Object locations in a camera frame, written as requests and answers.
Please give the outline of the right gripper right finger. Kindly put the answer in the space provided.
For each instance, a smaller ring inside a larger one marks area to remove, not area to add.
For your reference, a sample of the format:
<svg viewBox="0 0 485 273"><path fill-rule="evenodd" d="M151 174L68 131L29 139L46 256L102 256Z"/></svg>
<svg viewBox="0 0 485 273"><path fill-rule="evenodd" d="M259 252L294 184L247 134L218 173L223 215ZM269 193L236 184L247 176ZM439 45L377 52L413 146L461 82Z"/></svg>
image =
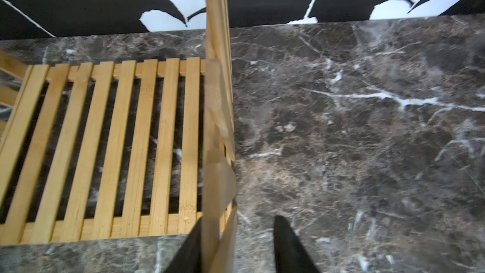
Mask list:
<svg viewBox="0 0 485 273"><path fill-rule="evenodd" d="M275 216L274 221L274 256L277 273L319 273L288 220L279 215Z"/></svg>

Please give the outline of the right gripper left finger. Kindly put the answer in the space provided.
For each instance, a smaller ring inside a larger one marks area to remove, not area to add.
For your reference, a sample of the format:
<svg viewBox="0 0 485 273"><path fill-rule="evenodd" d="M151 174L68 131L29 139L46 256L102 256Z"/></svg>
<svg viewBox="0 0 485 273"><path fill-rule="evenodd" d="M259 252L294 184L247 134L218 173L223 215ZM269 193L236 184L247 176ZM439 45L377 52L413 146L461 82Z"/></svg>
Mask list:
<svg viewBox="0 0 485 273"><path fill-rule="evenodd" d="M164 273L202 272L202 219L199 219Z"/></svg>

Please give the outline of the wooden slatted shelf rack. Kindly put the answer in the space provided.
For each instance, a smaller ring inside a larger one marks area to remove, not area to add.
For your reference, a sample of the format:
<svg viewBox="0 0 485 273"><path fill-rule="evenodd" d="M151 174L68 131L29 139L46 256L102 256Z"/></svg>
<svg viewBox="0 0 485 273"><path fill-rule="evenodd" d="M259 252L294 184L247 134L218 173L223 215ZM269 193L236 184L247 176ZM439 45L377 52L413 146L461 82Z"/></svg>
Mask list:
<svg viewBox="0 0 485 273"><path fill-rule="evenodd" d="M27 65L1 54L1 196L33 130L1 245L188 236L232 272L237 233L227 0L206 0L204 59Z"/></svg>

